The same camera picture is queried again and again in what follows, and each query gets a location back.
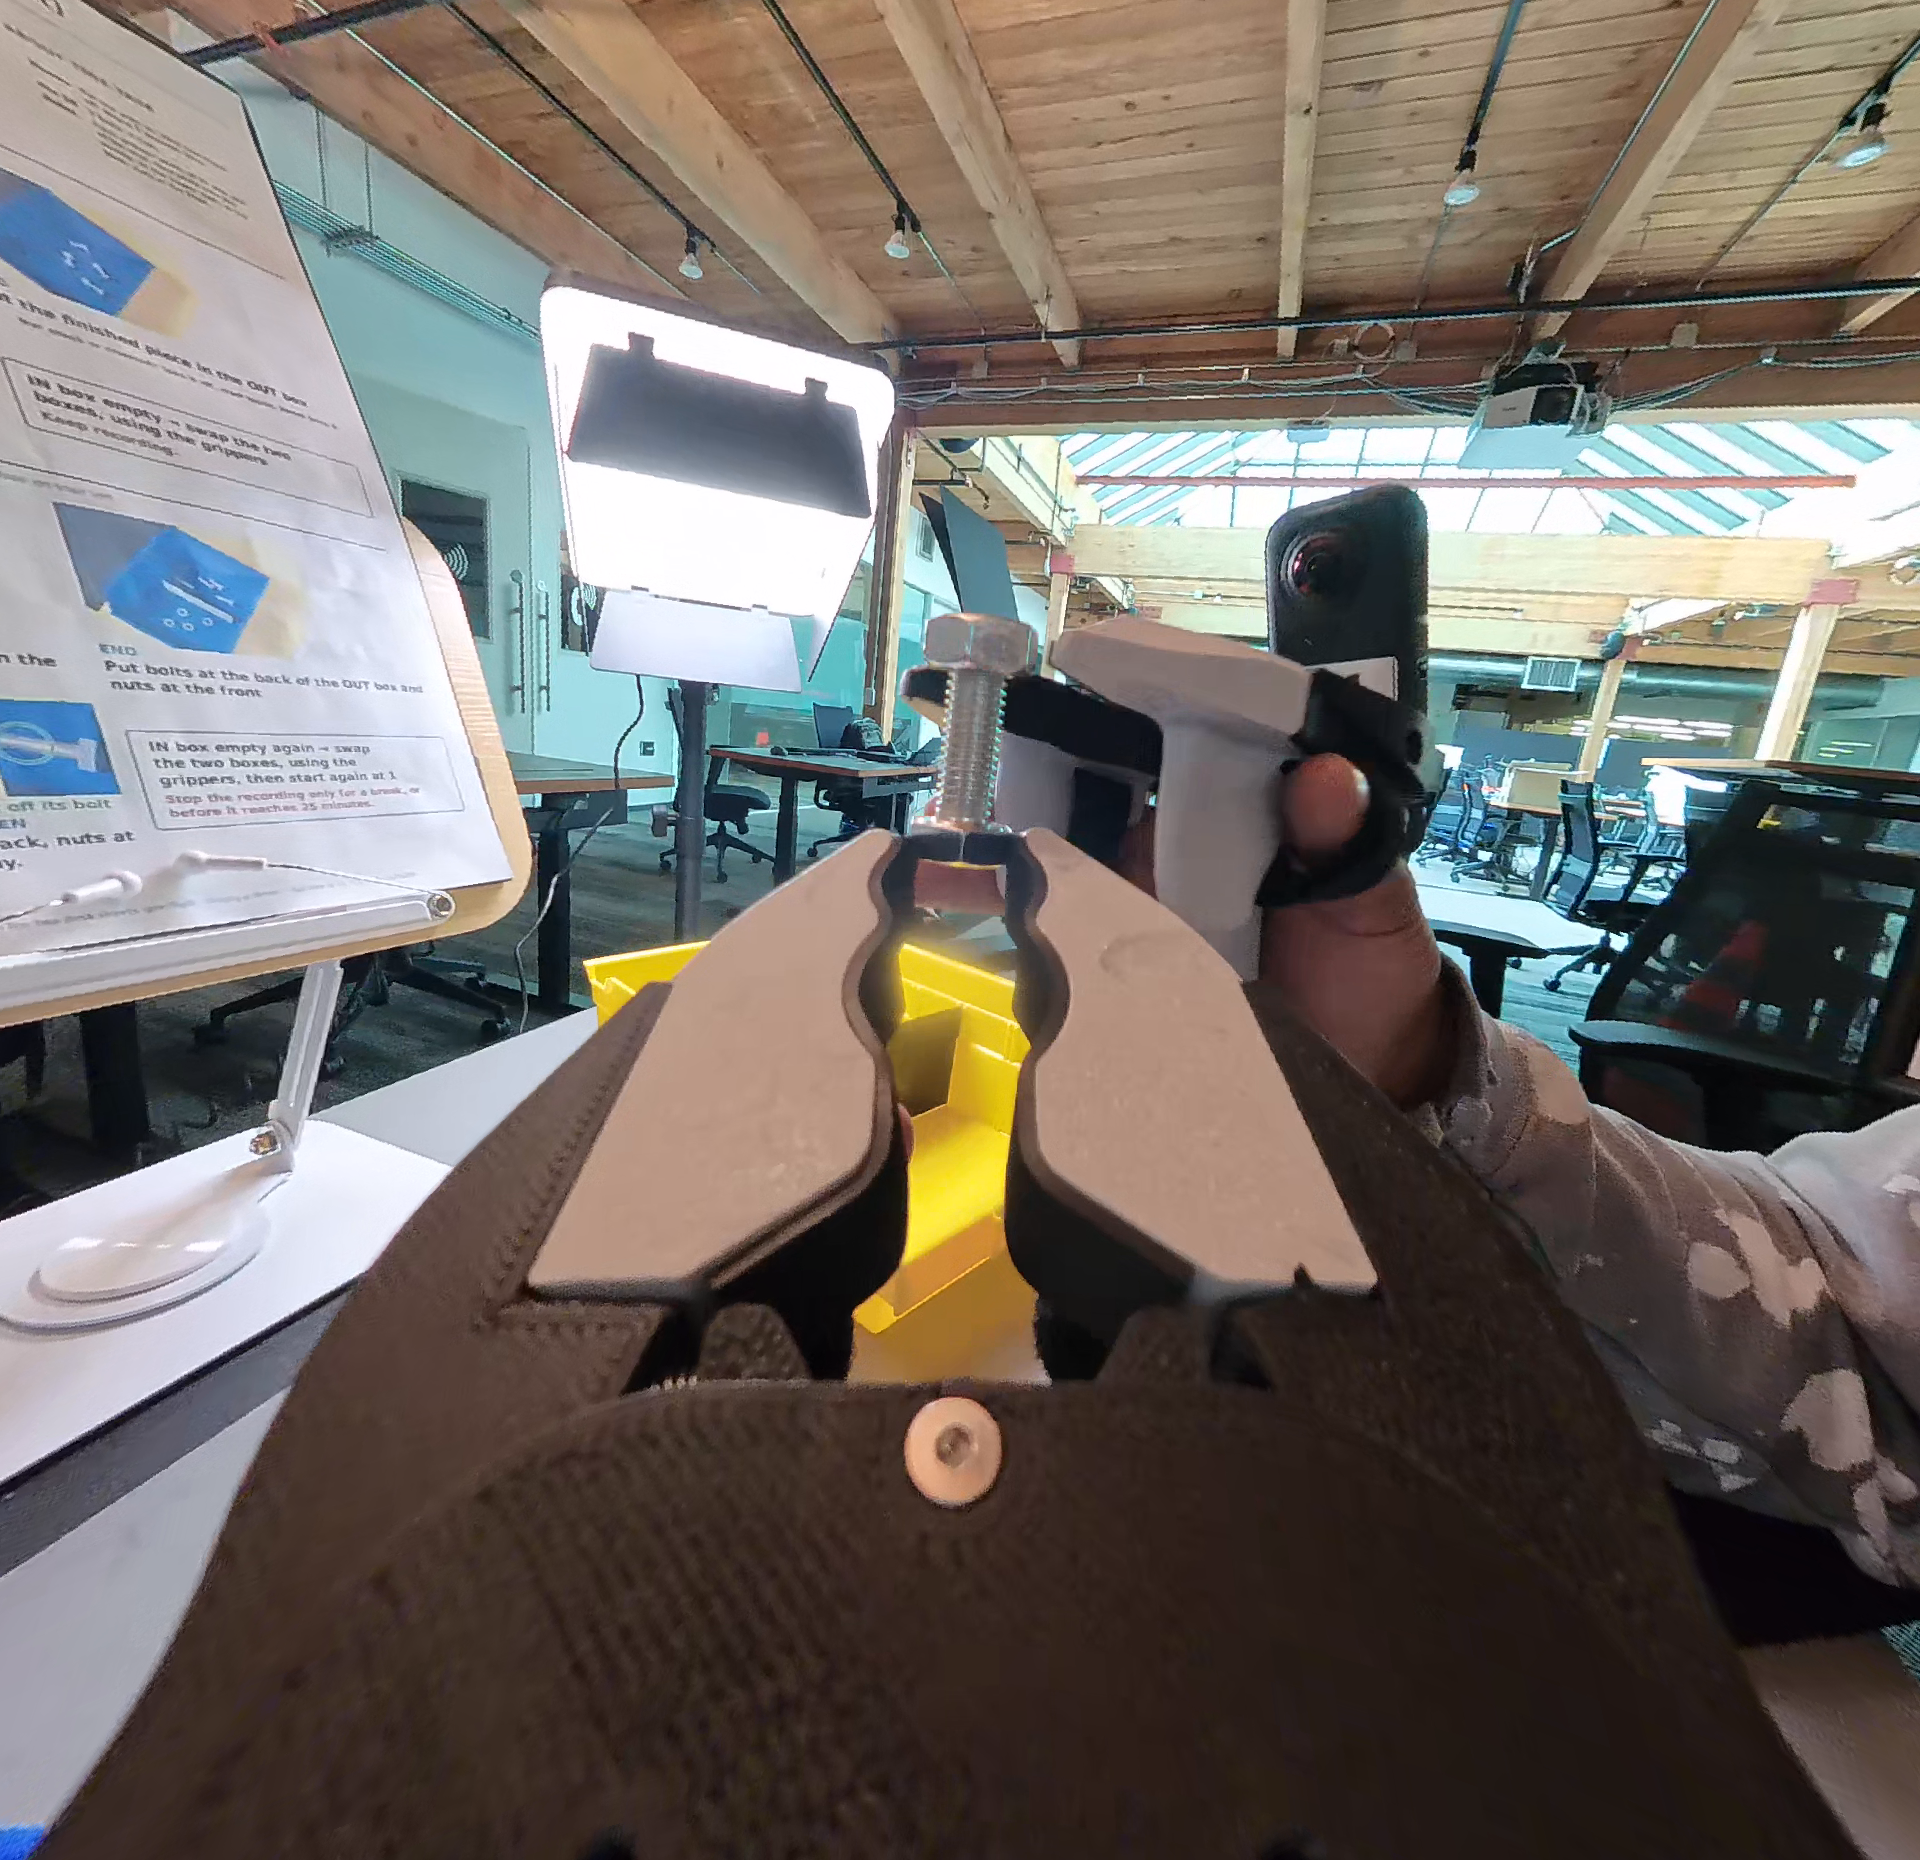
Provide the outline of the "silver hex nut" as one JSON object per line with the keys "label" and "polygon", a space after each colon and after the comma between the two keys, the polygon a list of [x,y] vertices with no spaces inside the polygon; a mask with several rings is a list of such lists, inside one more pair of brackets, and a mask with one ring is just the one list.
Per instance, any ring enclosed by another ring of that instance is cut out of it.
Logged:
{"label": "silver hex nut", "polygon": [[992,672],[1001,680],[1032,672],[1040,639],[1015,617],[947,615],[925,626],[925,663],[945,672]]}

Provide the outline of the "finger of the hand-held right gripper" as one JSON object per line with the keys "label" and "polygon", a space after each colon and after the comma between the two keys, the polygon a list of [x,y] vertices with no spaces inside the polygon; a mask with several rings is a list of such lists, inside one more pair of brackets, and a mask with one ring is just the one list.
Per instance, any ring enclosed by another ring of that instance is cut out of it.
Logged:
{"label": "finger of the hand-held right gripper", "polygon": [[1161,621],[1116,617],[1059,638],[1052,665],[1008,683],[1001,730],[1034,743],[1157,743],[1173,728],[1291,741],[1313,674],[1271,652]]}
{"label": "finger of the hand-held right gripper", "polygon": [[1123,878],[1148,878],[1159,769],[1159,732],[1010,734],[999,747],[995,819],[1015,834],[1057,834]]}

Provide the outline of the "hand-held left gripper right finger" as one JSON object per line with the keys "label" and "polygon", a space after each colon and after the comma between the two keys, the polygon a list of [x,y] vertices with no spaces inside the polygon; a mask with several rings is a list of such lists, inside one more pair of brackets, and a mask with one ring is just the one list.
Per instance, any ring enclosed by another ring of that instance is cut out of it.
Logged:
{"label": "hand-held left gripper right finger", "polygon": [[1012,1266],[1051,1310],[1228,1310],[1378,1271],[1228,960],[1065,838],[1007,849],[1026,1037]]}

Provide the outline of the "yellow plastic bin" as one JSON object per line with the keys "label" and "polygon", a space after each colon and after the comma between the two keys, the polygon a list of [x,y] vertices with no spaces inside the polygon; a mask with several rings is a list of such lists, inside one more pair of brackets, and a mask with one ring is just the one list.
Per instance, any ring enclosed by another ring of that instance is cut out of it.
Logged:
{"label": "yellow plastic bin", "polygon": [[[642,993],[667,988],[702,951],[684,945],[585,962],[601,1024],[636,1007]],[[900,1331],[940,1295],[969,1283],[978,1267],[1005,1264],[1001,1204],[1010,1152],[1012,1096],[1024,1034],[1012,1019],[1012,981],[918,942],[897,946],[900,1019],[947,1007],[964,1008],[948,1104],[918,1118],[907,1161],[907,1233],[897,1270],[862,1305],[829,1305],[832,1322],[856,1326],[876,1340]]]}

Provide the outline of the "black bin divider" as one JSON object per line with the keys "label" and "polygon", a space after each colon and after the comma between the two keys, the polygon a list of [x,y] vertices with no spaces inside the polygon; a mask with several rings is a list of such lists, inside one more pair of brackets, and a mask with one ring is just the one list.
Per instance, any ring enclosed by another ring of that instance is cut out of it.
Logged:
{"label": "black bin divider", "polygon": [[947,1007],[904,1017],[887,1043],[895,1098],[908,1118],[948,1104],[955,1051],[964,1034],[964,1008]]}

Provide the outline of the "printed instruction sheet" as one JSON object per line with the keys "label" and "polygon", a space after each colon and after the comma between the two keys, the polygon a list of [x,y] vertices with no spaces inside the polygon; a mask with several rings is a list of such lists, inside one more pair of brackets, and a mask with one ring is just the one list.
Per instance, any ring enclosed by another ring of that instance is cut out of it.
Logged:
{"label": "printed instruction sheet", "polygon": [[238,98],[1,0],[4,955],[508,870]]}

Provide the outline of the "instruction sheet on stand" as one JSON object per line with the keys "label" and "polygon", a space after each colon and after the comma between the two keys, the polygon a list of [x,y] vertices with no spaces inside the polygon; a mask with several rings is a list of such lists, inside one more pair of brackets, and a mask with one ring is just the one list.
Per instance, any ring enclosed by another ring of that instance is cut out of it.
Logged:
{"label": "instruction sheet on stand", "polygon": [[276,1096],[247,1135],[4,1221],[4,1488],[339,1295],[446,1172],[311,1118],[344,960],[493,924],[532,874],[458,584],[420,528],[404,537],[467,734],[454,754],[477,773],[507,871],[437,897],[366,888],[348,908],[4,960],[6,1027],[301,970]]}

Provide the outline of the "studio light panel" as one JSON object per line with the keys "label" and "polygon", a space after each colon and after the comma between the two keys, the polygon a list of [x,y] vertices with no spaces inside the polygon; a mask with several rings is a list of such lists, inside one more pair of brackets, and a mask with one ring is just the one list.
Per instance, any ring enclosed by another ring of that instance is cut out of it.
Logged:
{"label": "studio light panel", "polygon": [[570,280],[539,335],[593,665],[800,690],[873,534],[894,379]]}

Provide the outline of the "person's right hand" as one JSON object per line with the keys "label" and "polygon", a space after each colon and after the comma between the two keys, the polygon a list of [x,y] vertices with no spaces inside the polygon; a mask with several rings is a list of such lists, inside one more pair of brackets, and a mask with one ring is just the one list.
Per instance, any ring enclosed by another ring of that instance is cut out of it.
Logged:
{"label": "person's right hand", "polygon": [[1454,1102],[1477,1007],[1405,860],[1362,891],[1270,910],[1260,982],[1397,1109]]}

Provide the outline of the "person's right forearm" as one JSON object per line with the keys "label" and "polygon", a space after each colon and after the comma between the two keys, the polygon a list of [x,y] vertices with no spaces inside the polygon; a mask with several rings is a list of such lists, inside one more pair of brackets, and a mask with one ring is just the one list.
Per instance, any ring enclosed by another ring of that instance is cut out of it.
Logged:
{"label": "person's right forearm", "polygon": [[1668,1482],[1916,1588],[1916,1107],[1767,1154],[1673,1142],[1444,972],[1451,1075],[1416,1122],[1504,1204]]}

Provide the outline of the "black panel board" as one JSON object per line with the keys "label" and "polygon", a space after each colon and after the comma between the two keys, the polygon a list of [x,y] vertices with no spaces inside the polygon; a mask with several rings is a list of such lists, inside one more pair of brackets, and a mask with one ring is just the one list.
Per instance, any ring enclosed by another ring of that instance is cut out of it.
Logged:
{"label": "black panel board", "polygon": [[935,544],[947,564],[957,608],[974,617],[1019,623],[1012,574],[1001,534],[955,497],[925,497]]}

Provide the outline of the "ceiling projector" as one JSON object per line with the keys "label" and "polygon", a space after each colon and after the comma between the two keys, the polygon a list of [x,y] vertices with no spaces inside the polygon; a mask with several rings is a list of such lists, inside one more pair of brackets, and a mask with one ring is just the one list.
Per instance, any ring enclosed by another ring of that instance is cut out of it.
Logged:
{"label": "ceiling projector", "polygon": [[1459,449],[1459,472],[1571,472],[1606,431],[1612,395],[1593,360],[1529,354],[1498,372]]}

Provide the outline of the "silver bolt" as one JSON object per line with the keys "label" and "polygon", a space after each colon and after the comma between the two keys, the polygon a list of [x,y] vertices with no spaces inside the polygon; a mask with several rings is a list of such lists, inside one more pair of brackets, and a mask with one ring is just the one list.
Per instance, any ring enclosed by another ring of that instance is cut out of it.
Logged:
{"label": "silver bolt", "polygon": [[919,865],[1010,865],[1019,832],[995,819],[1005,701],[1010,678],[979,665],[915,665],[900,693],[930,716],[945,688],[937,786],[925,816],[904,834],[902,853]]}

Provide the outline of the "black mesh office chair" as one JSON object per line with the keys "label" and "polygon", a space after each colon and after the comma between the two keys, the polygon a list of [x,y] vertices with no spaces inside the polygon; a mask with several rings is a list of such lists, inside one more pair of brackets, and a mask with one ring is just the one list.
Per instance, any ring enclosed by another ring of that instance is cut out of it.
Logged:
{"label": "black mesh office chair", "polygon": [[1571,1030],[1589,1100],[1723,1152],[1916,1107],[1916,775],[1732,786]]}

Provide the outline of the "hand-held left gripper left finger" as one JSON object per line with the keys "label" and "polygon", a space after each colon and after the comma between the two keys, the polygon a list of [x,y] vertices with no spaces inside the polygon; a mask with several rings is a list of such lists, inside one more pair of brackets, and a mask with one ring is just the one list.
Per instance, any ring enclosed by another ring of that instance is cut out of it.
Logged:
{"label": "hand-held left gripper left finger", "polygon": [[664,991],[532,1259],[539,1296],[862,1305],[907,1233],[892,1061],[860,988],[894,928],[867,834],[716,933]]}

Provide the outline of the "wooden office desk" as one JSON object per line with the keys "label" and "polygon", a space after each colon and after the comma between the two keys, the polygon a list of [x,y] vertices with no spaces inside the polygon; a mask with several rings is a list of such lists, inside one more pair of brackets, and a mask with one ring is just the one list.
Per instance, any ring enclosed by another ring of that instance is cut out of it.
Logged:
{"label": "wooden office desk", "polygon": [[733,763],[750,775],[778,784],[772,883],[780,888],[797,871],[798,789],[803,784],[851,782],[860,799],[890,797],[894,832],[904,827],[908,799],[927,792],[937,777],[930,763],[904,763],[895,757],[869,759],[853,752],[778,752],[770,747],[708,745],[708,759]]}
{"label": "wooden office desk", "polygon": [[[623,824],[632,794],[667,792],[667,775],[625,775],[612,765],[573,763],[537,752],[508,751],[508,769],[521,800],[532,845],[532,924],[515,942],[515,982],[527,1008],[544,1017],[575,1010],[570,880],[573,853],[594,830]],[[521,972],[525,942],[532,945],[535,970]]]}

